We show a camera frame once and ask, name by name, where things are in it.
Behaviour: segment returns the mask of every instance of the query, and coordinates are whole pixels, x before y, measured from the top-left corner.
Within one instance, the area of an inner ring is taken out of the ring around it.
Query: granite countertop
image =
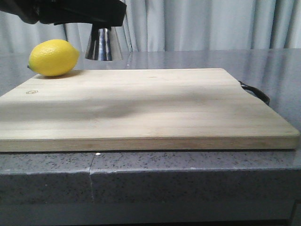
[[[27,54],[0,55],[0,96],[34,75],[26,69],[27,59]],[[301,49],[134,52],[117,62],[81,57],[76,69],[224,68],[265,92],[270,107],[301,130],[300,59]],[[0,225],[1,219],[3,224],[13,219],[4,207],[40,204],[271,200],[286,202],[289,210],[274,215],[287,217],[301,198],[300,177],[301,145],[297,150],[0,153]],[[113,218],[100,222],[115,223]]]

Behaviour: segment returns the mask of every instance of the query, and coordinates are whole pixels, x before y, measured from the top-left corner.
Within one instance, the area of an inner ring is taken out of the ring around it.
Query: wooden cutting board
[[[0,151],[293,149],[299,132],[224,69],[36,75],[0,97]]]

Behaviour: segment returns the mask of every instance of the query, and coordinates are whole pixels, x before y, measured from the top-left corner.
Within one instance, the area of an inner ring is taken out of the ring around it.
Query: yellow lemon
[[[63,75],[74,68],[79,51],[60,39],[45,41],[33,48],[28,67],[45,76]]]

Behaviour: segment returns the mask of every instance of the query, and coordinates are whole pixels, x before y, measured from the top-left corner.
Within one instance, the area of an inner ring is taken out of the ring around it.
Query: gray curtain
[[[301,47],[301,0],[124,0],[123,51]],[[91,25],[25,24],[0,12],[0,52],[29,52],[49,39],[85,51]]]

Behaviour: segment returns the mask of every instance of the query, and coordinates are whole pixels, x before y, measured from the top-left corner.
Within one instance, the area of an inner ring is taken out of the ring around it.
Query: metal object
[[[100,61],[122,60],[116,28],[100,28],[93,24],[85,58]]]
[[[249,90],[249,91],[253,92],[255,94],[255,96],[257,96],[260,100],[262,100],[266,105],[269,105],[270,99],[264,92],[262,92],[261,90],[255,88],[253,86],[248,86],[248,85],[244,84],[242,81],[239,81],[239,83],[244,90]]]

